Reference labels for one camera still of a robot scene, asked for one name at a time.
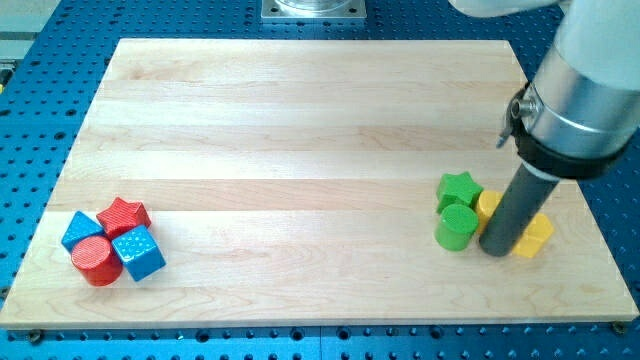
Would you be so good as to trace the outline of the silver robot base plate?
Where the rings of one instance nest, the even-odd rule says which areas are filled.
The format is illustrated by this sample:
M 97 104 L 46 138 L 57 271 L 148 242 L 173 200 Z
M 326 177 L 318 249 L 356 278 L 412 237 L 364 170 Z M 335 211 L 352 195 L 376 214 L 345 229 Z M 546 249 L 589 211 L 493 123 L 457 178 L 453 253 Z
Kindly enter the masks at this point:
M 365 0 L 262 0 L 261 18 L 289 19 L 364 19 Z

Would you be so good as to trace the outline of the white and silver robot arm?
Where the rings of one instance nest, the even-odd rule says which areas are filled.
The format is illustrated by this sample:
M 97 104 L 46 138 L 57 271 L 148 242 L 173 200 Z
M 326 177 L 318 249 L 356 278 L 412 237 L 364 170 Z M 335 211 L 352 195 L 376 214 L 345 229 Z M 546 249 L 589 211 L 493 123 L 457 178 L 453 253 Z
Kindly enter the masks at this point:
M 639 126 L 639 0 L 573 0 L 534 79 L 510 101 L 512 137 L 547 181 L 598 177 Z

